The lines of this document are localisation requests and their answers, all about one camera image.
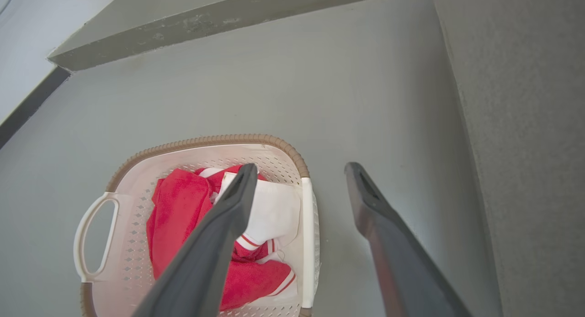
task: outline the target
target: gray wall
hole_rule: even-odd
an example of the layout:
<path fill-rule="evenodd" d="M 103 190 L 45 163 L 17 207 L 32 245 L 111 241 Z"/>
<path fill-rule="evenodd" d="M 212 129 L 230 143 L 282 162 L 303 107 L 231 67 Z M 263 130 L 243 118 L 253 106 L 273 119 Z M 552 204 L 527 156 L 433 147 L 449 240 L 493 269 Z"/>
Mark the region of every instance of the gray wall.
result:
<path fill-rule="evenodd" d="M 435 0 L 505 316 L 585 311 L 585 0 Z"/>
<path fill-rule="evenodd" d="M 475 316 L 498 315 L 449 72 L 432 0 L 368 0 L 75 73 L 0 150 L 0 315 L 78 316 L 73 235 L 117 167 L 158 144 L 234 132 L 280 136 L 307 162 L 321 225 L 316 316 L 383 314 L 348 161 Z"/>
<path fill-rule="evenodd" d="M 52 55 L 219 1 L 223 0 L 114 0 Z"/>
<path fill-rule="evenodd" d="M 111 1 L 12 0 L 6 6 L 0 14 L 0 123 L 52 72 L 48 54 Z"/>

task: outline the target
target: laundry basket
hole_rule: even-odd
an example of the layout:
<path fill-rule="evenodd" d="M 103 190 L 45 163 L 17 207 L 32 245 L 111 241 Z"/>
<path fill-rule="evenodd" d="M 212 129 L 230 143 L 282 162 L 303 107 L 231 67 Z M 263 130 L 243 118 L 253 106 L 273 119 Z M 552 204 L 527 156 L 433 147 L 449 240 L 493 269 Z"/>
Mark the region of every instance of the laundry basket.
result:
<path fill-rule="evenodd" d="M 309 171 L 303 158 L 284 140 L 265 134 L 201 137 L 150 148 L 134 155 L 114 174 L 105 193 L 86 211 L 74 241 L 74 260 L 81 277 L 81 309 L 87 317 L 129 317 L 155 280 L 146 240 L 146 221 L 157 180 L 174 169 L 227 168 L 255 163 L 271 182 L 298 186 L 302 192 L 297 237 L 282 249 L 284 262 L 298 277 L 298 295 L 286 301 L 267 298 L 219 316 L 311 316 L 319 280 L 319 218 Z M 105 202 L 115 211 L 104 258 L 96 272 L 84 259 L 87 229 Z"/>

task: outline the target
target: red stripe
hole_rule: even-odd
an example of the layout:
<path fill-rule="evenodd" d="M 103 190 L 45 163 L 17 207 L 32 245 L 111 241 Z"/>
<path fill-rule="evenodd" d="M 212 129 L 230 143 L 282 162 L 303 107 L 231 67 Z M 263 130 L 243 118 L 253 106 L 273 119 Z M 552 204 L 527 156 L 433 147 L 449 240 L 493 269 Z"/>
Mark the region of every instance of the red stripe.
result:
<path fill-rule="evenodd" d="M 256 246 L 257 248 L 259 248 L 259 247 L 260 247 L 260 245 L 256 245 L 256 244 L 254 244 L 253 242 L 251 242 L 251 241 L 250 241 L 248 238 L 246 238 L 246 236 L 242 235 L 242 238 L 244 238 L 244 240 L 245 240 L 246 242 L 249 242 L 249 243 L 250 243 L 250 245 L 252 245 L 252 246 Z"/>
<path fill-rule="evenodd" d="M 294 281 L 294 279 L 295 279 L 296 277 L 297 277 L 297 275 L 296 275 L 296 274 L 293 274 L 293 275 L 292 275 L 292 279 L 291 279 L 291 281 L 290 281 L 290 282 L 288 282 L 288 284 L 287 284 L 286 286 L 284 286 L 284 287 L 282 288 L 282 290 L 278 291 L 278 293 L 276 293 L 276 294 L 272 294 L 271 296 L 277 296 L 278 294 L 282 293 L 282 291 L 286 290 L 286 289 L 287 289 L 287 287 L 288 287 L 290 284 L 292 284 L 292 283 L 293 283 L 293 281 Z"/>

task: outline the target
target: red towel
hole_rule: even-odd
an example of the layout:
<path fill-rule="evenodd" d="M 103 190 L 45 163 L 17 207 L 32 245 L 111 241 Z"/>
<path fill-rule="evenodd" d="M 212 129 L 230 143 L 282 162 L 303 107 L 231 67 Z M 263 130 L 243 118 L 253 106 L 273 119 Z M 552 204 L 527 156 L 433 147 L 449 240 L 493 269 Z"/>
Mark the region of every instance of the red towel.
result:
<path fill-rule="evenodd" d="M 158 181 L 152 196 L 154 209 L 146 222 L 154 279 L 163 273 L 193 229 L 213 207 L 211 194 L 219 192 L 223 174 L 237 173 L 240 167 L 230 167 L 207 178 L 197 175 L 201 170 L 194 174 L 175 169 L 167 178 Z M 275 296 L 294 281 L 295 275 L 287 264 L 274 260 L 263 264 L 256 262 L 273 251 L 273 240 L 251 251 L 235 244 L 220 310 L 238 308 L 264 296 Z"/>

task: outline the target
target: brown basket rim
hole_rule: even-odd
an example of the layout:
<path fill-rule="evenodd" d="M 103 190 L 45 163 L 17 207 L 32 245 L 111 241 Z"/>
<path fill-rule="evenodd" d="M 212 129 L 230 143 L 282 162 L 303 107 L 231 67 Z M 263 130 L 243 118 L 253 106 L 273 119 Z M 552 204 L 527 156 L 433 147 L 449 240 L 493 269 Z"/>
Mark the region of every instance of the brown basket rim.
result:
<path fill-rule="evenodd" d="M 222 136 L 206 136 L 191 138 L 187 140 L 181 140 L 177 142 L 171 142 L 167 144 L 161 144 L 160 146 L 152 147 L 140 151 L 138 154 L 128 158 L 120 167 L 117 169 L 112 179 L 106 186 L 106 192 L 116 192 L 122 179 L 125 175 L 138 163 L 154 157 L 157 155 L 163 155 L 172 153 L 174 151 L 180 151 L 191 148 L 209 147 L 209 146 L 221 146 L 226 144 L 265 144 L 272 147 L 276 147 L 292 159 L 292 162 L 297 167 L 301 178 L 309 177 L 309 169 L 305 164 L 304 159 L 301 157 L 291 144 L 282 140 L 281 138 L 271 136 L 269 134 L 230 134 Z M 82 282 L 81 283 L 81 311 L 85 317 L 98 317 L 96 314 L 96 307 L 94 307 L 94 299 L 92 293 L 92 283 Z M 311 309 L 301 309 L 300 316 L 311 316 Z"/>

